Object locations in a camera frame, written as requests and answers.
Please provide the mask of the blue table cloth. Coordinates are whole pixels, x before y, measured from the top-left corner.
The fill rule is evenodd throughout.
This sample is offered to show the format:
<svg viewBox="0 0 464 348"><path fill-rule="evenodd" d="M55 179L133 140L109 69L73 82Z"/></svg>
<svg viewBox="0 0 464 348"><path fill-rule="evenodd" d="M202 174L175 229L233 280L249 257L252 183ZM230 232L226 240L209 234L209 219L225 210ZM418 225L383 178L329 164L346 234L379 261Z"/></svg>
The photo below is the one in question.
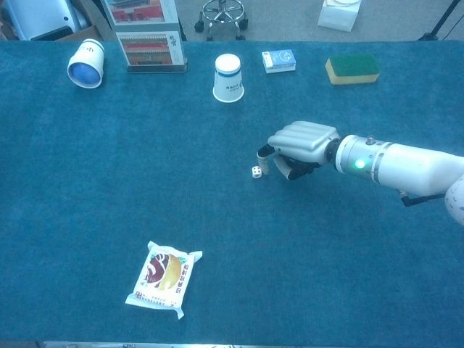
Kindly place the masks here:
<svg viewBox="0 0 464 348"><path fill-rule="evenodd" d="M296 120L464 155L464 42L193 42L181 74L129 74L107 42L95 89L74 42L0 43L0 341L464 348L464 227L444 202L326 165L296 181L257 150ZM291 49L296 70L265 72ZM241 61L244 95L212 93ZM335 55L375 83L333 85ZM125 303L153 241L202 251L184 316Z"/></svg>

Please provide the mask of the black tripod leg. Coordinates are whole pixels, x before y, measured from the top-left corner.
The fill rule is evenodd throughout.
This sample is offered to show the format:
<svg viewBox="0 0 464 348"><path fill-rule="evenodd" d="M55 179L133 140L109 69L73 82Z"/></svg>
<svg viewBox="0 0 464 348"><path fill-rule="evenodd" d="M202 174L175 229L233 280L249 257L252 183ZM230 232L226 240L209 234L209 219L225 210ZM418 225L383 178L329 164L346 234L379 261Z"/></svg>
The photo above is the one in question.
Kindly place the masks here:
<svg viewBox="0 0 464 348"><path fill-rule="evenodd" d="M464 0L452 0L450 5L446 8L444 13L438 19L435 26L430 29L429 31L422 34L417 41L444 41L450 37L452 33L454 33L456 27L460 24L464 24L464 12L459 16L456 22L450 27L450 29L440 38L439 32L444 26L444 24L448 21L452 13L456 10L456 8L461 5Z"/></svg>

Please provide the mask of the upside-down white paper cup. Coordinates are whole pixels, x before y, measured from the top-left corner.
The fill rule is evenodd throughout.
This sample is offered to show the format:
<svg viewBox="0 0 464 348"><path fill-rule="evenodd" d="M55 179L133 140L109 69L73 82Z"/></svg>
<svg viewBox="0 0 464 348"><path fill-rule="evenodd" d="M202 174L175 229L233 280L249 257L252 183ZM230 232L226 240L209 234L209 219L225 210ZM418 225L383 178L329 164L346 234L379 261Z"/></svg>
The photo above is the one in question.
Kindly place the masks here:
<svg viewBox="0 0 464 348"><path fill-rule="evenodd" d="M216 58L212 93L223 103L237 102L244 95L241 61L235 54L221 54Z"/></svg>

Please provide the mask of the white device in cardboard box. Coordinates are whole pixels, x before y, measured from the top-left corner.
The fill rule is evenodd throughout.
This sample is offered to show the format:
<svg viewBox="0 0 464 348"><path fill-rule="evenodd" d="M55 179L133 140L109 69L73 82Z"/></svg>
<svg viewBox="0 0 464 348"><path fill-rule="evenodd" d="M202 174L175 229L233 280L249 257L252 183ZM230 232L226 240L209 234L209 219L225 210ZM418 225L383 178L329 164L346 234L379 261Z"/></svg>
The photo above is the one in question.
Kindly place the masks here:
<svg viewBox="0 0 464 348"><path fill-rule="evenodd" d="M0 0L0 34L8 41L105 41L112 37L93 0Z"/></svg>

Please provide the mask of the chrome swivel stool base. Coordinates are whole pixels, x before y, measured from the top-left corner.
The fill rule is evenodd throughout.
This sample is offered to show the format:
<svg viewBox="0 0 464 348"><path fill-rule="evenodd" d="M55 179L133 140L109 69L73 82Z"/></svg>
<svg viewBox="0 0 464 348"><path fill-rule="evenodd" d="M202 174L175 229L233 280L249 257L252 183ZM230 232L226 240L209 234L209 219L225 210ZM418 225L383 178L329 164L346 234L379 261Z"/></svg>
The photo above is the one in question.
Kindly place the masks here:
<svg viewBox="0 0 464 348"><path fill-rule="evenodd" d="M242 34L248 28L249 19L241 0L207 0L199 11L199 17L194 24L196 33L203 33L207 26L207 41L213 41L215 25L232 25L235 30L235 40L245 41Z"/></svg>

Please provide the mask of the desk calendar with palace photos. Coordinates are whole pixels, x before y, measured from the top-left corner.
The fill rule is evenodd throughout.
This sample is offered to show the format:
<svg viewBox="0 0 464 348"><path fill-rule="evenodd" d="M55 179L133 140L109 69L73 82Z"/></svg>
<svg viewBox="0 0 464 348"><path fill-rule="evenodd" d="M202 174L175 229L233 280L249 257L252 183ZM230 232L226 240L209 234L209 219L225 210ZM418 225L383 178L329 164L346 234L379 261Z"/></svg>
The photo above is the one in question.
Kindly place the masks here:
<svg viewBox="0 0 464 348"><path fill-rule="evenodd" d="M175 0L100 0L129 73L184 73Z"/></svg>

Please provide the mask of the white cup with blue interior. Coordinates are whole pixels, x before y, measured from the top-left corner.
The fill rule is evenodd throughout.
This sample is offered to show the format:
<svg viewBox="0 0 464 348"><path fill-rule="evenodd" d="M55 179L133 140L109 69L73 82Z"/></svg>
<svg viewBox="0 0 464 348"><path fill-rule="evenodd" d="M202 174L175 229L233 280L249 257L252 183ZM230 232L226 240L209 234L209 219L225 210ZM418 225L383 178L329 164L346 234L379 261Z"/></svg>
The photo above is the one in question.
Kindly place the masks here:
<svg viewBox="0 0 464 348"><path fill-rule="evenodd" d="M67 65L70 80L82 88L98 88L104 75L104 47L92 38L82 41Z"/></svg>

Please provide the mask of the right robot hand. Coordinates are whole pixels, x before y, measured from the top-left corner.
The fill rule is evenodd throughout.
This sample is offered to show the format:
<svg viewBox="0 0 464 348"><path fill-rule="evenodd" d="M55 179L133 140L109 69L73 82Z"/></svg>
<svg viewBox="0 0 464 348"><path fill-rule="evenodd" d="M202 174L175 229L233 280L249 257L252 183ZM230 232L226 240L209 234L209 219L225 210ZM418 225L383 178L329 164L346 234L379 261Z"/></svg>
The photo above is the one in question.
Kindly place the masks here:
<svg viewBox="0 0 464 348"><path fill-rule="evenodd" d="M331 150L341 141L337 129L307 121L295 121L276 131L257 150L257 165L263 175L269 173L272 158L280 173L294 181L331 161Z"/></svg>

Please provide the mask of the white snack packet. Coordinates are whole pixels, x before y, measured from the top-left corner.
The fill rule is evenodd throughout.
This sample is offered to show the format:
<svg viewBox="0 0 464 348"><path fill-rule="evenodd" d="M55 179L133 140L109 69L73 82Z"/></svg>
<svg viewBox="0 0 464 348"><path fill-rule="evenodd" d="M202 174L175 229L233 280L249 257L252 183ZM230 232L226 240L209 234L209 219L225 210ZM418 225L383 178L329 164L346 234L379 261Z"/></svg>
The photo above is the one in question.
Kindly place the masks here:
<svg viewBox="0 0 464 348"><path fill-rule="evenodd" d="M202 251L182 252L153 241L147 244L148 255L125 303L153 310L173 310L183 318L183 299L194 265Z"/></svg>

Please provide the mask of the yellow sponge with green scourer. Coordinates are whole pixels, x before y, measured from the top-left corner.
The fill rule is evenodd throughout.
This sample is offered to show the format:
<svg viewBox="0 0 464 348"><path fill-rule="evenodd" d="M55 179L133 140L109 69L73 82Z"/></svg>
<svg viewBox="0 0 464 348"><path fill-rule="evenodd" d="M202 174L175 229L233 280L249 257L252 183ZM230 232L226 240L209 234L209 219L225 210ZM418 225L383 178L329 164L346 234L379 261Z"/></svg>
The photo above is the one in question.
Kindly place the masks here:
<svg viewBox="0 0 464 348"><path fill-rule="evenodd" d="M335 55L327 59L325 69L333 85L375 83L380 67L372 54Z"/></svg>

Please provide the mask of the blue and white card box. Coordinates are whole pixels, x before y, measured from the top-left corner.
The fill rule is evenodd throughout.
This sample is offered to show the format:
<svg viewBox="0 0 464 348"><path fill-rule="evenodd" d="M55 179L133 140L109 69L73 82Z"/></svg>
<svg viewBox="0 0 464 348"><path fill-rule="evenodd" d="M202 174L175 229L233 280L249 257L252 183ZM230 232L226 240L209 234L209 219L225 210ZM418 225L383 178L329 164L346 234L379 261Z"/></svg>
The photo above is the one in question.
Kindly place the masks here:
<svg viewBox="0 0 464 348"><path fill-rule="evenodd" d="M263 51L262 63L267 74L296 70L296 60L291 49Z"/></svg>

